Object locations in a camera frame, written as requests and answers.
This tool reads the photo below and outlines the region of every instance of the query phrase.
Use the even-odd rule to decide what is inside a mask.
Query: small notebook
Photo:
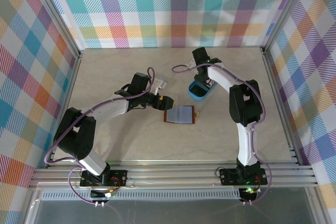
[[[195,123],[194,106],[174,106],[164,112],[164,122],[166,123]]]

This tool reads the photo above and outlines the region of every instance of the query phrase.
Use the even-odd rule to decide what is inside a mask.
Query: wall
[[[271,53],[296,142],[336,223],[336,0],[299,0]]]
[[[0,223],[17,223],[75,58],[40,0],[0,6]]]
[[[287,0],[55,0],[88,48],[260,46]]]

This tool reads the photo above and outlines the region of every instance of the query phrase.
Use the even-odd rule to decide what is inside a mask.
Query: plaid wallpaper
[[[260,46],[286,2],[54,1],[75,39],[82,38],[88,48]]]
[[[40,0],[0,0],[0,223],[17,223],[75,57]]]
[[[296,142],[336,223],[336,0],[299,0],[271,53]]]

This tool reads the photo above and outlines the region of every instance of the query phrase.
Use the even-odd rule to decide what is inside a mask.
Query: vent grille
[[[83,198],[90,198],[89,189],[77,189]],[[237,199],[239,189],[191,189],[191,190],[145,190],[130,189],[119,190],[112,199],[157,199],[157,200],[183,200],[183,199]],[[76,200],[79,199],[71,190],[46,190],[41,200]]]

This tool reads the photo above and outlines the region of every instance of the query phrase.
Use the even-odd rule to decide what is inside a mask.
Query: blue bowl
[[[212,87],[208,89],[200,82],[193,81],[189,85],[189,89],[188,89],[189,95],[191,96],[191,98],[195,99],[196,101],[203,101],[207,97],[207,95],[210,93],[210,91],[212,91],[215,88],[216,85],[217,83],[213,84]]]

